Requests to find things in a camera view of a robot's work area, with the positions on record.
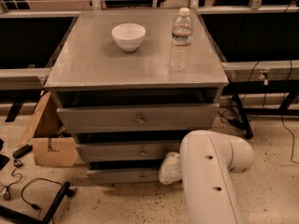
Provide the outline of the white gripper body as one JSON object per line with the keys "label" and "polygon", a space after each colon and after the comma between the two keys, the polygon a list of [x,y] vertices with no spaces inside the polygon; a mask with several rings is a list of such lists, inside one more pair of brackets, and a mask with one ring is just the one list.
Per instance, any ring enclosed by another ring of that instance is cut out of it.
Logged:
{"label": "white gripper body", "polygon": [[159,181],[164,185],[177,182],[182,178],[180,156],[177,152],[168,152],[158,172]]}

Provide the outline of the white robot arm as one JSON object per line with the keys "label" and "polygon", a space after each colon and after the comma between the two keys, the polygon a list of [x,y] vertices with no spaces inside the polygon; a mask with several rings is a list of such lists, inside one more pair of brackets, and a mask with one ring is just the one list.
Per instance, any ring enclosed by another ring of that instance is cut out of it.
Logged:
{"label": "white robot arm", "polygon": [[245,224],[231,173],[244,173],[254,163],[254,151],[244,139],[197,130],[169,152],[159,169],[165,185],[181,181],[189,224]]}

